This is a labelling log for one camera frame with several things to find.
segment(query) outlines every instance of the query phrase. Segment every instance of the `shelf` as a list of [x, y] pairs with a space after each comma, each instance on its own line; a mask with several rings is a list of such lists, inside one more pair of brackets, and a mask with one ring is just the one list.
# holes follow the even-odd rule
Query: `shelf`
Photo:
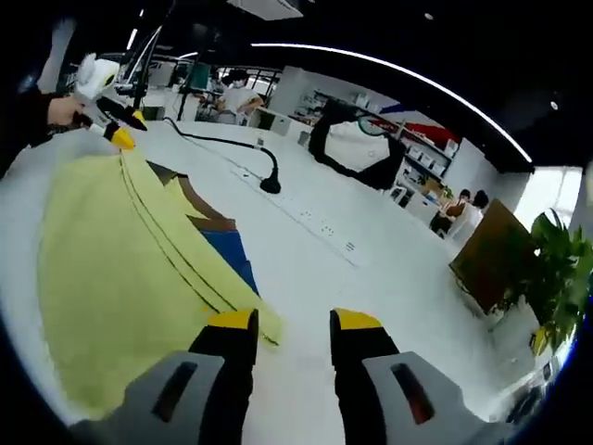
[[423, 172], [428, 173], [430, 176], [432, 176], [433, 178], [435, 178], [439, 183], [443, 182], [443, 177], [436, 174], [435, 172], [433, 172], [432, 170], [430, 170], [428, 167], [426, 167], [424, 164], [422, 164], [420, 161], [418, 161], [417, 159], [413, 158], [412, 156], [410, 156], [408, 153], [406, 153], [404, 155], [404, 157], [410, 161], [410, 163], [412, 164], [412, 166], [416, 167], [416, 168], [420, 168]]
[[424, 140], [421, 136], [419, 136], [418, 134], [416, 134], [415, 132], [413, 132], [411, 130], [408, 130], [405, 126], [404, 126], [404, 133], [411, 135], [414, 138], [414, 140], [420, 141], [425, 146], [428, 146], [429, 148], [432, 148], [436, 153], [438, 153], [439, 155], [447, 158], [448, 160], [453, 160], [453, 158], [451, 156], [449, 156], [448, 154], [446, 154], [443, 150], [441, 150], [435, 144], [433, 144], [432, 142], [429, 142], [429, 141]]

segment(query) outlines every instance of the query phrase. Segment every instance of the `white table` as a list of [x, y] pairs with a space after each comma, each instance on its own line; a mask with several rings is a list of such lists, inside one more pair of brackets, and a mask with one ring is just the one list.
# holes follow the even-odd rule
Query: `white table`
[[[285, 319], [278, 350], [260, 345], [245, 444], [342, 444], [334, 395], [329, 311], [345, 307], [377, 316], [402, 350], [414, 350], [463, 389], [482, 416], [499, 384], [486, 329], [463, 306], [448, 269], [450, 251], [390, 198], [314, 161], [306, 148], [248, 127], [180, 122], [182, 131], [255, 142], [263, 137], [280, 165], [284, 204], [306, 203], [365, 254], [354, 266], [328, 248], [233, 171], [267, 176], [270, 160], [240, 146], [182, 139], [165, 122], [133, 131], [152, 161], [189, 175], [208, 203], [237, 221], [261, 296]], [[112, 153], [84, 131], [62, 134], [21, 153], [0, 183], [0, 295], [7, 327], [35, 383], [67, 422], [77, 418], [63, 398], [44, 343], [36, 296], [36, 255], [47, 188], [55, 166], [89, 153]]]

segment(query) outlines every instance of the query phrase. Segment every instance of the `black ceiling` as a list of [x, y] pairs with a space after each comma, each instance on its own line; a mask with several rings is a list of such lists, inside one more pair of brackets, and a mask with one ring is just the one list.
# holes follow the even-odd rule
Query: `black ceiling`
[[[123, 3], [118, 2], [117, 15], [104, 15], [108, 34], [101, 14], [83, 20], [69, 56], [123, 50], [131, 28], [139, 29], [140, 40], [162, 22], [170, 5], [168, 1]], [[591, 39], [587, 18], [576, 7], [517, 1], [301, 3], [303, 19], [266, 22], [220, 0], [183, 0], [159, 42], [172, 46], [174, 55], [196, 50], [187, 38], [189, 25], [215, 24], [224, 50], [210, 53], [212, 62], [300, 66], [366, 86], [467, 137], [499, 170], [529, 168], [515, 148], [473, 111], [406, 74], [353, 57], [248, 44], [324, 45], [378, 57], [441, 83], [476, 105], [519, 142], [535, 165], [584, 165], [591, 158], [587, 58]], [[141, 8], [145, 13], [139, 19]], [[551, 101], [558, 110], [552, 109]]]

